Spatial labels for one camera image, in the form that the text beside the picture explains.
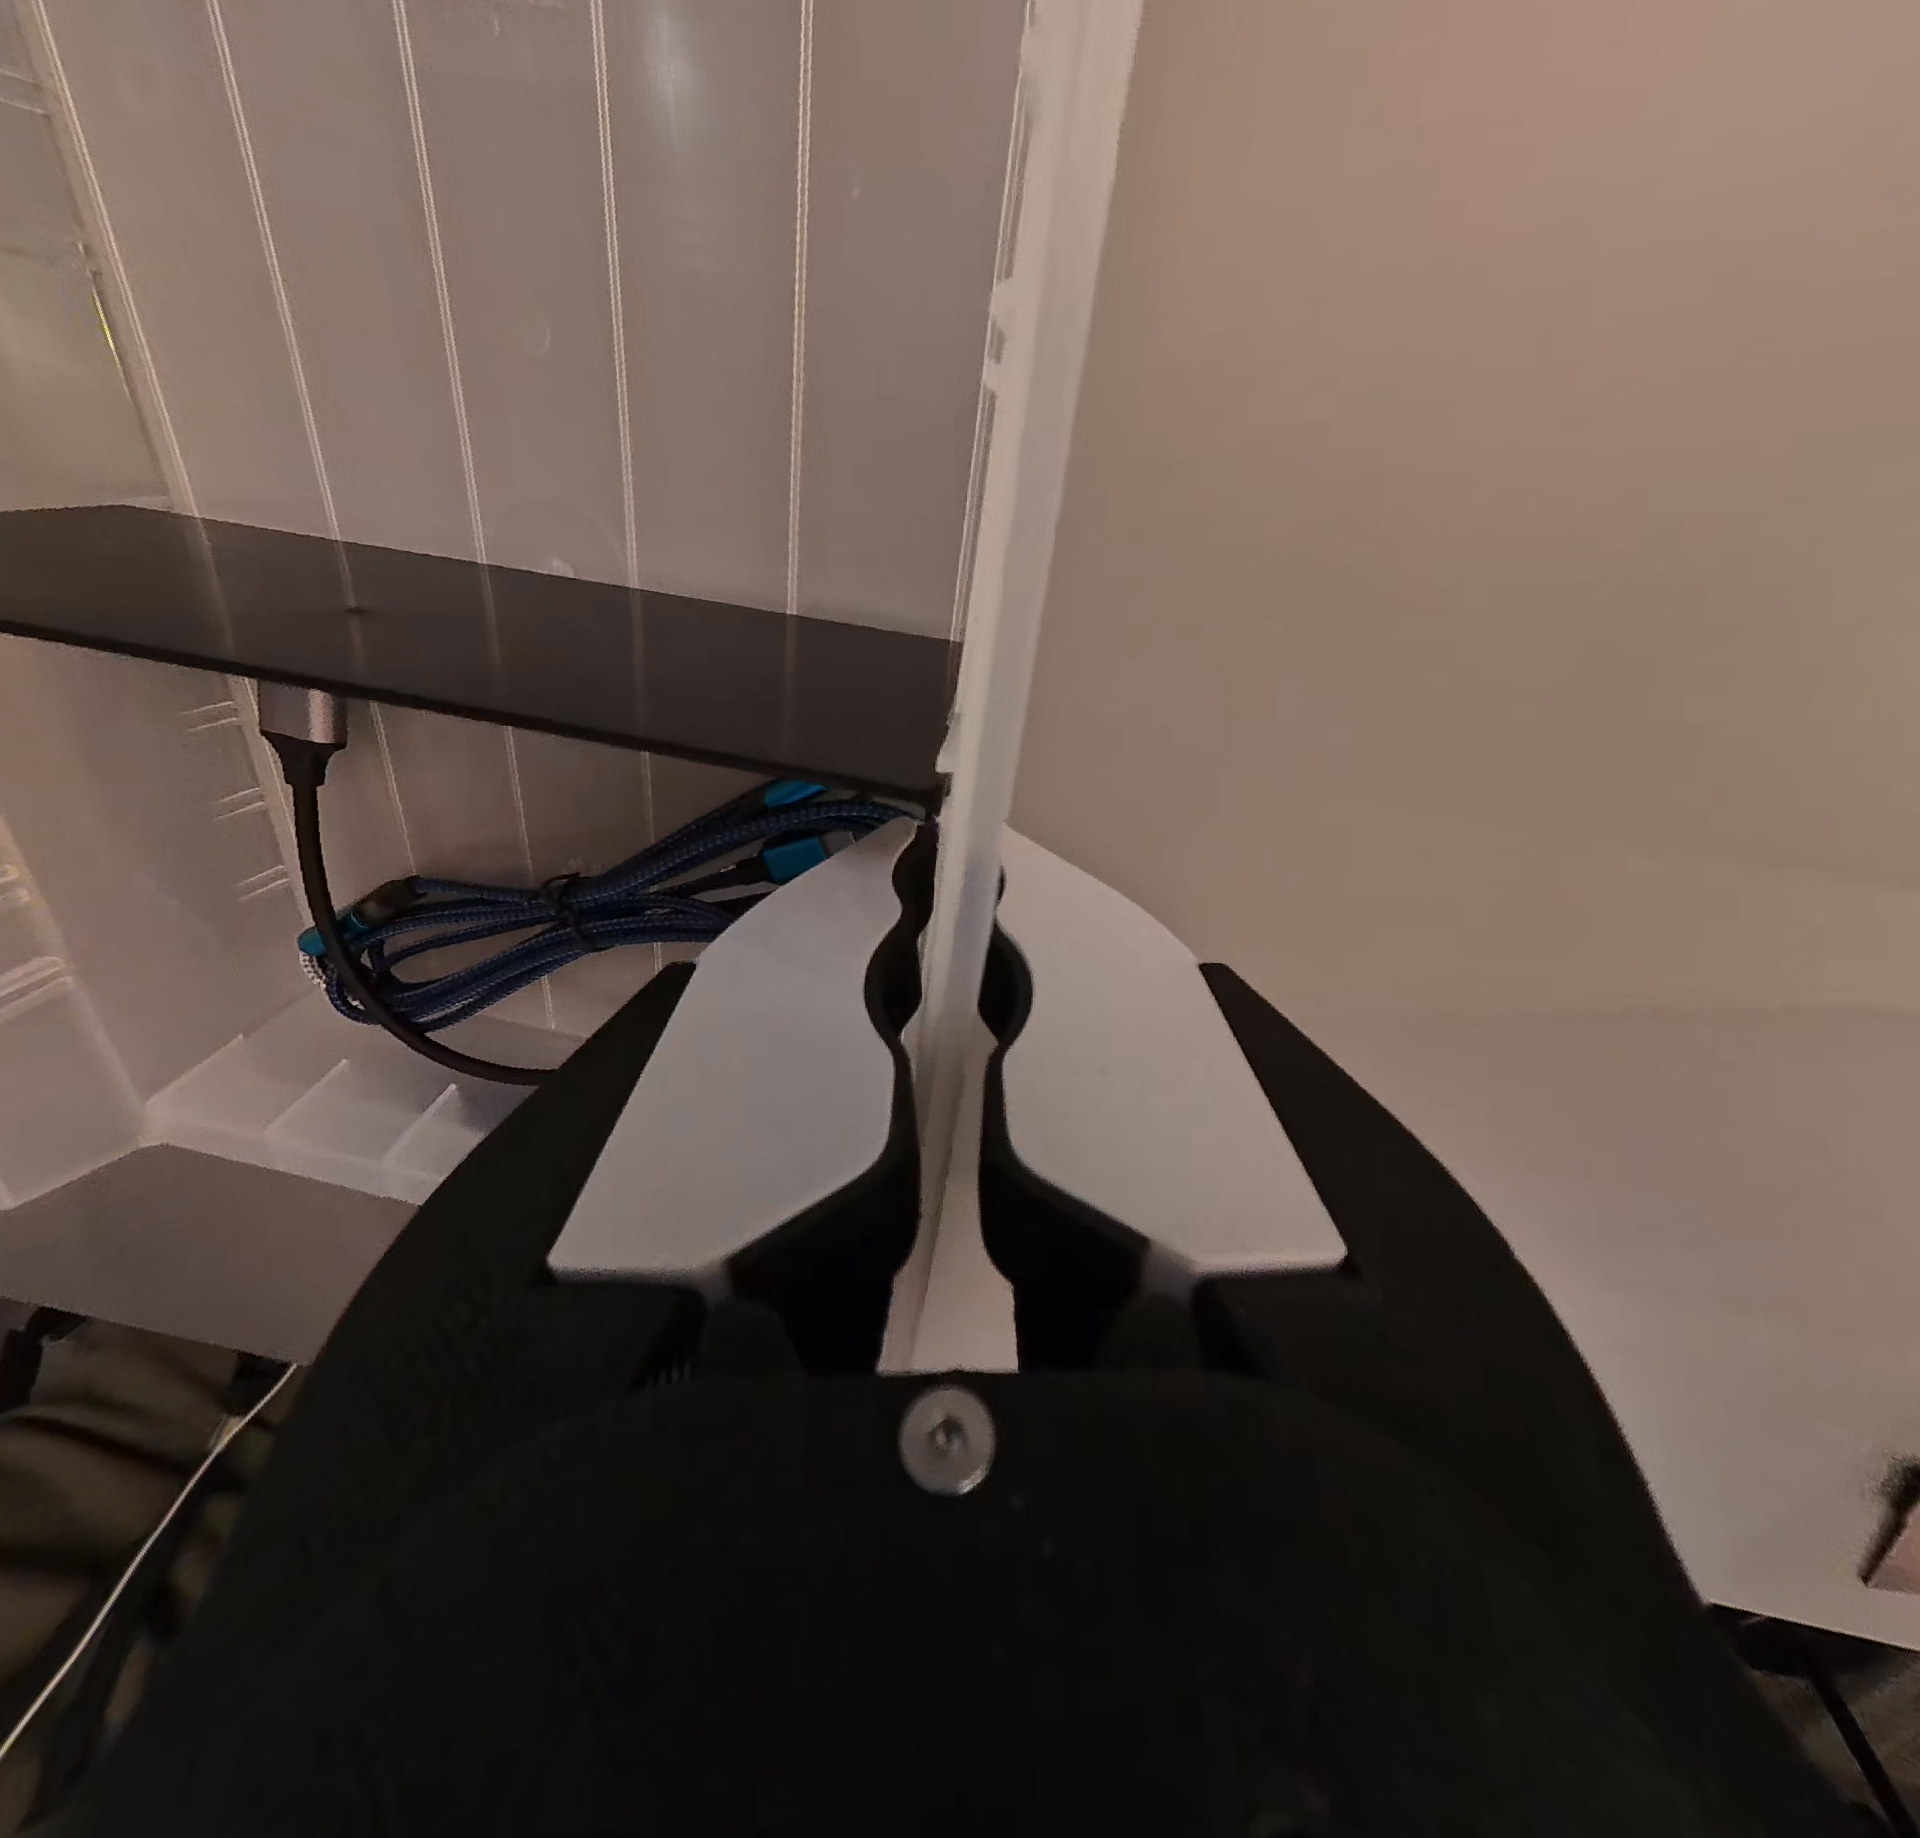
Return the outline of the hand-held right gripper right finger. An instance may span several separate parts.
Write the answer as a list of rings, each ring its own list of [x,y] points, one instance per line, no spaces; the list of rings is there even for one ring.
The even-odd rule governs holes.
[[[1153,1274],[1335,1271],[1342,1234],[1186,945],[1015,828],[1001,858],[1013,1168],[1144,1241]]]

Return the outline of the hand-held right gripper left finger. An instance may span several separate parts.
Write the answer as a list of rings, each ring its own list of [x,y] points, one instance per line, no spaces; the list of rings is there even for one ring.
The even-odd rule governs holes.
[[[560,1279],[731,1288],[747,1251],[916,1146],[900,1025],[877,961],[916,931],[898,818],[774,892],[695,963],[560,1232]]]

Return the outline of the clear plastic bin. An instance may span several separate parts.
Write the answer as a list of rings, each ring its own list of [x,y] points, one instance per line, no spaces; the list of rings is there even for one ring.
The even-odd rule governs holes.
[[[4,512],[957,646],[930,798],[4,632],[4,1299],[305,1360],[604,1034],[933,820],[1056,505],[1141,0],[4,0]],[[877,1354],[916,1146],[728,1262]]]

